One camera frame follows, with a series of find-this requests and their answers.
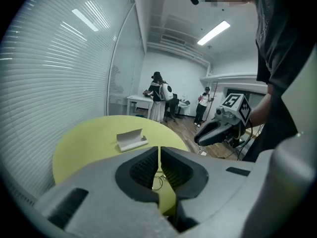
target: person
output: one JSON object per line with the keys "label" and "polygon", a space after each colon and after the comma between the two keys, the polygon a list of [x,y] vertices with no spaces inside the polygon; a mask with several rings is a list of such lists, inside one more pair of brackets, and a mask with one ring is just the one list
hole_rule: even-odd
{"label": "person", "polygon": [[165,101],[159,96],[159,88],[163,83],[166,83],[159,71],[155,72],[152,76],[152,83],[148,92],[153,96],[153,106],[151,109],[150,119],[157,122],[163,122],[165,112]]}
{"label": "person", "polygon": [[316,44],[316,31],[303,24],[303,13],[311,0],[224,0],[231,4],[252,2],[258,14],[256,47],[257,81],[267,84],[267,94],[252,111],[248,127],[264,124],[259,137],[243,161],[255,162],[258,155],[274,149],[281,141],[297,133],[281,96],[297,77]]}
{"label": "person", "polygon": [[203,120],[203,115],[206,111],[208,102],[212,101],[212,99],[210,98],[209,92],[210,92],[210,88],[206,87],[205,92],[202,93],[198,98],[199,102],[196,108],[196,117],[194,120],[194,125],[196,125],[198,128],[200,127],[201,122]]}

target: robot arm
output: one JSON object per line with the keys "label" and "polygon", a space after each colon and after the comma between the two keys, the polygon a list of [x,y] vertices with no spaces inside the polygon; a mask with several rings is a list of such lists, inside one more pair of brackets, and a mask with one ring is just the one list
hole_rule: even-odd
{"label": "robot arm", "polygon": [[239,140],[245,133],[251,107],[243,94],[230,94],[216,109],[214,119],[206,122],[194,137],[200,146]]}

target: pole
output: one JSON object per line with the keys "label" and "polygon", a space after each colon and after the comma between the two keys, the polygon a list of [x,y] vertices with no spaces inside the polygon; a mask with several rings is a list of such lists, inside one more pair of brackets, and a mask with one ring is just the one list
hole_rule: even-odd
{"label": "pole", "polygon": [[214,97],[215,97],[215,95],[216,95],[217,87],[218,87],[218,82],[217,82],[216,87],[215,87],[215,89],[214,89],[213,98],[212,98],[212,101],[211,101],[211,104],[210,104],[210,107],[209,107],[209,111],[208,111],[208,114],[207,114],[207,116],[206,116],[206,120],[205,120],[205,121],[207,121],[207,119],[208,119],[208,116],[209,116],[209,113],[210,113],[210,110],[211,110],[211,106],[212,106],[212,104],[213,104]]}

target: air vent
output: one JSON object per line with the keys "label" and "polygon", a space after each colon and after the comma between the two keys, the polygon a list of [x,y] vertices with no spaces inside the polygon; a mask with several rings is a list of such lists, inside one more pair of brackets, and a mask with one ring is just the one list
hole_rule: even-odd
{"label": "air vent", "polygon": [[182,41],[182,40],[179,40],[179,39],[176,39],[174,37],[171,37],[169,35],[162,35],[162,40],[164,41],[170,41],[170,42],[175,42],[175,43],[178,43],[180,45],[185,45],[186,42]]}

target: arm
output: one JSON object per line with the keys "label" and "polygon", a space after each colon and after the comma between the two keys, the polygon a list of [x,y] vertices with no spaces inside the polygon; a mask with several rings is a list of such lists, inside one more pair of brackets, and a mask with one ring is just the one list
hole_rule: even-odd
{"label": "arm", "polygon": [[259,126],[266,122],[269,108],[270,108],[270,102],[271,102],[271,94],[272,94],[272,85],[267,85],[267,94],[264,96],[264,98],[261,100],[261,102],[257,105],[255,109],[253,109],[250,120],[253,125]]}

